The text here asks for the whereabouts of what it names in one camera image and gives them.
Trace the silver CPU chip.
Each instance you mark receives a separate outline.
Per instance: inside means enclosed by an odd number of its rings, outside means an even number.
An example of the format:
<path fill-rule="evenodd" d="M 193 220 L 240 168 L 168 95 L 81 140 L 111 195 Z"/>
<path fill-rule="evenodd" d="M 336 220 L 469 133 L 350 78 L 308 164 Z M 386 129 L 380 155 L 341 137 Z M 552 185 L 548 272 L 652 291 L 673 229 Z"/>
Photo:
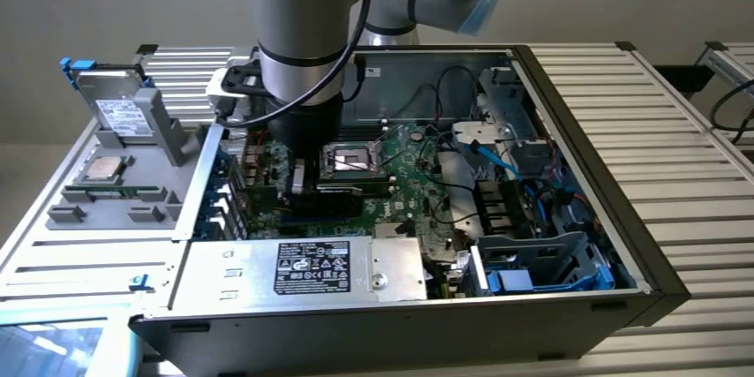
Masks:
<path fill-rule="evenodd" d="M 78 182 L 87 185 L 118 185 L 131 163 L 131 156 L 97 156 L 86 163 Z"/>

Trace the grey metal drive cage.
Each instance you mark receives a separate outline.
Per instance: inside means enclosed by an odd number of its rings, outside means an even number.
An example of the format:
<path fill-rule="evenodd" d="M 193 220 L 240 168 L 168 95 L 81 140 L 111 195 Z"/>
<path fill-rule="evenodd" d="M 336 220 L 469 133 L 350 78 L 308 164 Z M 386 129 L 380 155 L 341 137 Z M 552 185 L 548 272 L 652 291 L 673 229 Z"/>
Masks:
<path fill-rule="evenodd" d="M 553 141 L 522 80 L 510 66 L 490 67 L 478 76 L 477 105 L 484 123 L 493 127 L 485 147 L 522 178 L 548 178 Z"/>

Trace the grey disk bay blue latch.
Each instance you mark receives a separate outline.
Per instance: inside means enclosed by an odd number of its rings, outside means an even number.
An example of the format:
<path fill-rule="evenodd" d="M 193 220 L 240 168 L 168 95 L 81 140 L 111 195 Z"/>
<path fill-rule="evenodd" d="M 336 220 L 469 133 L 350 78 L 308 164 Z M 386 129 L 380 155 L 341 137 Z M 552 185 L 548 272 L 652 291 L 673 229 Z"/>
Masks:
<path fill-rule="evenodd" d="M 613 290 L 616 280 L 587 234 L 575 231 L 552 238 L 480 238 L 461 287 L 470 297 L 489 297 Z"/>

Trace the black graphics card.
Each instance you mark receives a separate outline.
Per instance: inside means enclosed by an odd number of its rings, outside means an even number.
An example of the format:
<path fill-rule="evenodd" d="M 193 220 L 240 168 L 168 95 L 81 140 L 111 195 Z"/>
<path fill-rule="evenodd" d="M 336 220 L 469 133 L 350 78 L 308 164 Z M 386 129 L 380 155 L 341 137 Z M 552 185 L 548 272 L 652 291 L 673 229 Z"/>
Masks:
<path fill-rule="evenodd" d="M 298 221 L 337 221 L 358 217 L 364 198 L 356 187 L 328 187 L 286 196 L 286 208 Z"/>

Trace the black fan shroud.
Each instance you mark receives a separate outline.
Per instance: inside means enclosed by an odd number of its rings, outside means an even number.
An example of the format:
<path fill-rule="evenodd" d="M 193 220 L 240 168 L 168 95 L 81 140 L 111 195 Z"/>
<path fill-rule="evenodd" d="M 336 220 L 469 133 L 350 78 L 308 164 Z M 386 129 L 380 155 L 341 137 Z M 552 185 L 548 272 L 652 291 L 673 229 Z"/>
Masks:
<path fill-rule="evenodd" d="M 477 180 L 474 202 L 485 236 L 532 238 L 529 214 L 513 181 Z"/>

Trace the hard disk with blue carrier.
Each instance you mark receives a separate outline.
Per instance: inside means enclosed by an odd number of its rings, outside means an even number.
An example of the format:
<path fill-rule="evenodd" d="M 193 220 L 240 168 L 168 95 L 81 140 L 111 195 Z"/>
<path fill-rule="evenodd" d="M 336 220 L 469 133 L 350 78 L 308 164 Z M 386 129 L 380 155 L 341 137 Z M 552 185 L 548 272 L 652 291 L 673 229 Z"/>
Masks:
<path fill-rule="evenodd" d="M 135 105 L 135 93 L 149 86 L 139 64 L 101 64 L 95 60 L 62 57 L 59 69 L 99 127 L 118 137 L 147 137 L 151 129 Z"/>

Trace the black open PC case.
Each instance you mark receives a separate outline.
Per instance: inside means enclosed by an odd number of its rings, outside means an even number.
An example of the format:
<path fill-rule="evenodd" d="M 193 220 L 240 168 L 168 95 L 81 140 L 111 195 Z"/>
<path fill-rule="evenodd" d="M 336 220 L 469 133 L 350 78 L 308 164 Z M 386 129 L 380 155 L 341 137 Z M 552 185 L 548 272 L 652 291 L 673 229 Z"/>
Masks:
<path fill-rule="evenodd" d="M 552 136 L 548 178 L 522 178 L 485 145 L 458 143 L 452 132 L 453 123 L 484 122 L 478 76 L 502 66 L 516 70 Z M 248 236 L 240 161 L 220 147 L 166 303 L 143 307 L 127 322 L 186 375 L 244 377 L 579 358 L 612 333 L 657 323 L 688 301 L 688 289 L 529 47 L 366 48 L 346 69 L 344 91 L 340 128 L 414 124 L 434 130 L 438 184 L 462 248 L 448 264 L 420 253 L 424 300 L 281 310 L 174 308 L 190 245 L 264 240 Z M 532 238 L 587 234 L 609 265 L 613 290 L 466 295 L 461 276 L 469 247 L 485 237 L 477 180 L 516 183 Z"/>

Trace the silver power supply unit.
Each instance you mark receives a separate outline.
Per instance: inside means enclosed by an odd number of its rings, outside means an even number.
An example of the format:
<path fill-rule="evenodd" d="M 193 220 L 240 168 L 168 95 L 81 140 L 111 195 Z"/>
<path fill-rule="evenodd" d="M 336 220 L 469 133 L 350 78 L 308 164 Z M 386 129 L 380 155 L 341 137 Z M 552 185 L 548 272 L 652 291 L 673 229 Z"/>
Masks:
<path fill-rule="evenodd" d="M 173 307 L 281 310 L 424 299 L 413 238 L 289 238 L 190 245 Z"/>

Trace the grey parts rack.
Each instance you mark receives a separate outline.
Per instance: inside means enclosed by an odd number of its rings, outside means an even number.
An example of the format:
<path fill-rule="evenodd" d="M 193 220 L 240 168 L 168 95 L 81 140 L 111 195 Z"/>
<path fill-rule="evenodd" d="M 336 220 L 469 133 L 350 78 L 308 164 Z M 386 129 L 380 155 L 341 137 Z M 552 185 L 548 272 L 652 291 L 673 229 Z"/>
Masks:
<path fill-rule="evenodd" d="M 141 88 L 135 105 L 151 129 L 147 137 L 118 137 L 99 127 L 94 130 L 94 146 L 74 166 L 70 180 L 59 190 L 59 201 L 46 209 L 49 230 L 170 230 L 184 206 L 184 197 L 193 176 L 201 141 L 188 134 L 178 120 L 168 115 L 162 96 L 154 88 Z M 97 156 L 131 156 L 118 185 L 162 186 L 161 201 L 103 200 L 67 201 L 61 196 L 66 185 L 78 182 L 86 163 Z"/>

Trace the teal framed glass panel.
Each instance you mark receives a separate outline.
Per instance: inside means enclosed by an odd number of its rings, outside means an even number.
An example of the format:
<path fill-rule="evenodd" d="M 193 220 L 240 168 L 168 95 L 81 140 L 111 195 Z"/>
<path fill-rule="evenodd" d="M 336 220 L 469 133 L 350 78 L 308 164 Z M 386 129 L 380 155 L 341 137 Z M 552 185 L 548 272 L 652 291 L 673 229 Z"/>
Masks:
<path fill-rule="evenodd" d="M 127 305 L 0 309 L 0 377 L 135 377 Z"/>

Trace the green RAM stick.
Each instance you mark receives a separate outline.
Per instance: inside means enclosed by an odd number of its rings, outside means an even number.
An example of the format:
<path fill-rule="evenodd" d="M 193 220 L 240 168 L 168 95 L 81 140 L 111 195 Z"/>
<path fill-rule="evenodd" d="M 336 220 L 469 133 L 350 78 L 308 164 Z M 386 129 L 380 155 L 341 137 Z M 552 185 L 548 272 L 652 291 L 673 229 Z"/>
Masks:
<path fill-rule="evenodd" d="M 61 196 L 67 201 L 93 202 L 103 200 L 161 201 L 166 196 L 162 186 L 131 185 L 66 185 Z"/>

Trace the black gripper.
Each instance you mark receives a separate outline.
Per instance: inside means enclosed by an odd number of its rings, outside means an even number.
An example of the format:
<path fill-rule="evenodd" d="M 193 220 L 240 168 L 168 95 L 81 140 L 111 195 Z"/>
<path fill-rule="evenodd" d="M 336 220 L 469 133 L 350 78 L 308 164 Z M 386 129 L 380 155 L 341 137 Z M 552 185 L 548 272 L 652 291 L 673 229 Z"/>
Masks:
<path fill-rule="evenodd" d="M 288 151 L 282 196 L 289 206 L 310 206 L 316 201 L 321 150 L 337 136 L 341 110 L 342 98 L 330 97 L 313 106 L 292 108 L 266 125 L 272 138 Z"/>

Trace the CPU socket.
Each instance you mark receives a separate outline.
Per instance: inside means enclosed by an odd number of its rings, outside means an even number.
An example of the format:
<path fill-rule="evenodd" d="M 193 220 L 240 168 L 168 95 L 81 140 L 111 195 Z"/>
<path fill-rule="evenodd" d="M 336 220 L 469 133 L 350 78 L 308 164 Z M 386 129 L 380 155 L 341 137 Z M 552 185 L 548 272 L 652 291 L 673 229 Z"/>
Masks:
<path fill-rule="evenodd" d="M 320 158 L 320 174 L 326 177 L 382 173 L 380 145 L 372 141 L 326 144 L 321 149 Z"/>

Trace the installed black RAM stick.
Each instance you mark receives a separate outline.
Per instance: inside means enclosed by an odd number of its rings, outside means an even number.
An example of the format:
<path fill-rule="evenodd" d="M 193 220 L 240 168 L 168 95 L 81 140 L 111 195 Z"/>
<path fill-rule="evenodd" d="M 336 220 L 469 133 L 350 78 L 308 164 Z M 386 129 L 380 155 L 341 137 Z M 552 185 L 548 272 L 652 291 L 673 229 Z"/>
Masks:
<path fill-rule="evenodd" d="M 388 192 L 389 186 L 390 183 L 386 177 L 332 178 L 332 179 L 321 178 L 316 182 L 316 188 L 318 191 L 324 191 L 328 189 L 332 190 L 357 189 L 362 195 L 377 195 L 380 193 Z"/>

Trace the green Dell motherboard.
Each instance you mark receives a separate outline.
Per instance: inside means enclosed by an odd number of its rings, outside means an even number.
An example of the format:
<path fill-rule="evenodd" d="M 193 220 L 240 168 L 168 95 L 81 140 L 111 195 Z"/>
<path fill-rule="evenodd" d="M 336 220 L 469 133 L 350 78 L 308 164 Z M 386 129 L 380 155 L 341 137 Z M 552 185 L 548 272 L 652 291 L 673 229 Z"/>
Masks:
<path fill-rule="evenodd" d="M 382 173 L 340 177 L 320 174 L 318 179 L 386 177 L 388 192 L 362 195 L 358 217 L 298 221 L 289 214 L 282 196 L 288 177 L 285 146 L 266 131 L 232 131 L 222 138 L 221 147 L 240 161 L 249 238 L 413 238 L 425 257 L 441 264 L 450 263 L 462 248 L 462 236 L 450 222 L 449 199 L 438 184 L 440 165 L 430 146 L 434 134 L 434 130 L 414 124 L 344 125 L 330 143 L 376 142 Z"/>

